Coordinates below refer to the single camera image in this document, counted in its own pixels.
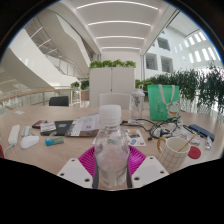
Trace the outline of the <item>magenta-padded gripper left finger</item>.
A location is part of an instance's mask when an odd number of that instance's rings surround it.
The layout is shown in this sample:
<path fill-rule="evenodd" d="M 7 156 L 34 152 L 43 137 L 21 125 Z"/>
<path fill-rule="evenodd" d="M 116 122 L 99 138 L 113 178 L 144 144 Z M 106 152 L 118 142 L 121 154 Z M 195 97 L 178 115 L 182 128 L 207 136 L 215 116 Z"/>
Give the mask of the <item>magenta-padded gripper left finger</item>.
<path fill-rule="evenodd" d="M 79 158 L 71 158 L 59 171 L 58 176 L 84 188 L 98 188 L 99 174 L 91 147 Z"/>

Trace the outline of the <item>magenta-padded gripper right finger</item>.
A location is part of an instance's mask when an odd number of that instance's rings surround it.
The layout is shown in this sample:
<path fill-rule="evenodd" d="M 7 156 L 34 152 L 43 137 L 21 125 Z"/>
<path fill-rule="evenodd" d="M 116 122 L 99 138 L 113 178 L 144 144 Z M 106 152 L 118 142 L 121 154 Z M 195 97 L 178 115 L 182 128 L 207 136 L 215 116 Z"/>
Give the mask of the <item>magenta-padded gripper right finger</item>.
<path fill-rule="evenodd" d="M 168 175 L 154 156 L 146 157 L 133 146 L 129 147 L 127 187 L 140 188 Z"/>

